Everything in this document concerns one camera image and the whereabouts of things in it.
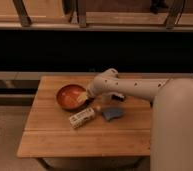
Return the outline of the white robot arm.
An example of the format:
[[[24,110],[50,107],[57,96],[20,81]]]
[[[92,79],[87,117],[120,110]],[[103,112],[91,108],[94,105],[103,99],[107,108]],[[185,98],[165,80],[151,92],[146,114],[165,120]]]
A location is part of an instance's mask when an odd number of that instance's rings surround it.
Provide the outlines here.
[[[78,100],[104,93],[153,104],[150,171],[193,171],[193,78],[126,79],[111,68],[96,75]]]

